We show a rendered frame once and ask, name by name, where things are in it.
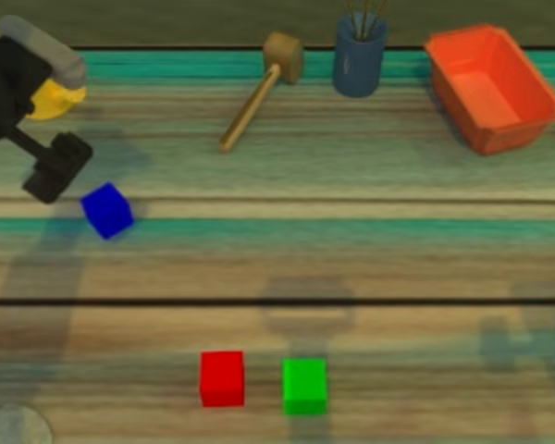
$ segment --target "mallet handle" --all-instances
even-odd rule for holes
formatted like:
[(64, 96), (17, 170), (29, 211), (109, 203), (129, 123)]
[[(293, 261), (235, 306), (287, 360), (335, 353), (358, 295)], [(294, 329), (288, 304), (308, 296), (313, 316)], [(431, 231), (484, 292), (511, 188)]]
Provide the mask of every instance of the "mallet handle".
[(265, 73), (263, 80), (259, 83), (259, 86), (251, 94), (251, 97), (245, 102), (242, 108), (232, 120), (232, 123), (220, 139), (219, 148), (222, 153), (230, 153), (232, 147), (237, 142), (241, 134), (249, 125), (249, 122), (261, 106), (267, 94), (271, 91), (273, 86), (281, 74), (281, 68), (279, 65), (274, 64)]

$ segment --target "blue cup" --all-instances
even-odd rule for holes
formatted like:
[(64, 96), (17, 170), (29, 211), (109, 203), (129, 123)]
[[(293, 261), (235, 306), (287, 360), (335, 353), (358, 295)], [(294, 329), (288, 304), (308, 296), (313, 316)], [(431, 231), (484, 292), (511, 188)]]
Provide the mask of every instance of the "blue cup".
[[(355, 12), (358, 31), (362, 27), (362, 12)], [(368, 14), (366, 28), (375, 15)], [(367, 97), (378, 88), (382, 56), (387, 40), (387, 22), (378, 18), (365, 42), (355, 40), (352, 18), (346, 14), (337, 26), (337, 43), (333, 62), (333, 86), (347, 97)]]

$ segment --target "mallet head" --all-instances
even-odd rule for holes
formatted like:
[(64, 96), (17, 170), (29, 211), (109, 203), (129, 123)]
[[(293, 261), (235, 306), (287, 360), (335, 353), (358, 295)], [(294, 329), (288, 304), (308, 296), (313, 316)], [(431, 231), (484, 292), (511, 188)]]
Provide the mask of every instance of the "mallet head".
[(279, 65), (281, 79), (294, 84), (302, 75), (304, 67), (304, 48), (302, 42), (281, 32), (272, 32), (263, 46), (265, 70), (272, 65)]

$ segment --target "orange bin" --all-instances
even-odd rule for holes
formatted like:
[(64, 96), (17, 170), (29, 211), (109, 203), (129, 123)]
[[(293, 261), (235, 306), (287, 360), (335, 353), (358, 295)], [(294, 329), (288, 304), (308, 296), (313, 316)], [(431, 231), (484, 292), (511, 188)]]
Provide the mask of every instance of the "orange bin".
[(478, 153), (524, 146), (555, 121), (555, 92), (505, 30), (436, 33), (425, 50), (436, 96)]

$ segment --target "dark green background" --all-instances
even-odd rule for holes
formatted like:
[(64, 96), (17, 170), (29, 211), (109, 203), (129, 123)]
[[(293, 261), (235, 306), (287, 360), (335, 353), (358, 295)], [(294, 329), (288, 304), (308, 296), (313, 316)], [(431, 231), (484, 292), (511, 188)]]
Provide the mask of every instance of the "dark green background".
[[(259, 45), (272, 30), (331, 45), (342, 11), (340, 0), (0, 0), (0, 16), (22, 16), (71, 45)], [(481, 22), (520, 44), (555, 45), (555, 0), (389, 0), (386, 16), (391, 45)]]

